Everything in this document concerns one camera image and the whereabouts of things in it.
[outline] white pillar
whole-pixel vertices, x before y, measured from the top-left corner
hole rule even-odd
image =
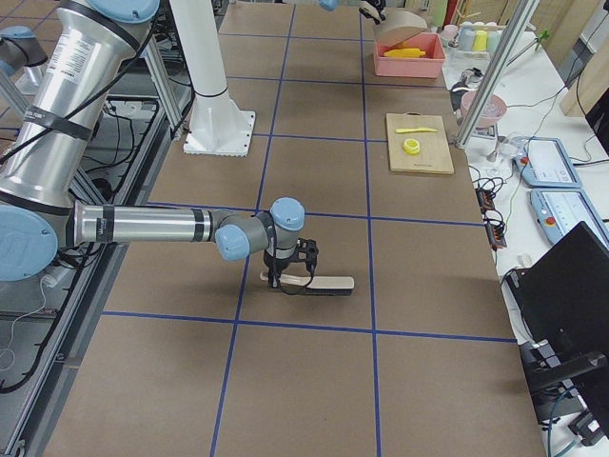
[[[188,71],[196,90],[184,152],[245,156],[255,113],[232,101],[209,0],[170,0]]]

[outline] robotic arm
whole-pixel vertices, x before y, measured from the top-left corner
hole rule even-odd
[[[305,262],[312,281],[317,248],[299,237],[305,210],[291,198],[245,218],[228,210],[89,206],[69,195],[108,89],[121,62],[146,46],[158,7],[159,0],[60,3],[63,33],[15,145],[0,157],[1,281],[38,273],[59,248],[130,241],[212,241],[229,261],[263,250],[272,288],[292,262]]]

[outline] pink plastic basket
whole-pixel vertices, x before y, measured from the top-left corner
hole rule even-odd
[[[398,59],[383,57],[391,48],[375,43],[374,72],[377,76],[404,76],[411,78],[437,78],[442,73],[446,58],[440,37],[436,33],[420,33],[406,41],[408,48],[425,51],[425,57]]]

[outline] computer monitor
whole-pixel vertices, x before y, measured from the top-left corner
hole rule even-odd
[[[609,251],[581,222],[519,280],[521,313],[533,338],[565,363],[599,351],[609,357]],[[609,368],[576,376],[588,409],[609,436]]]

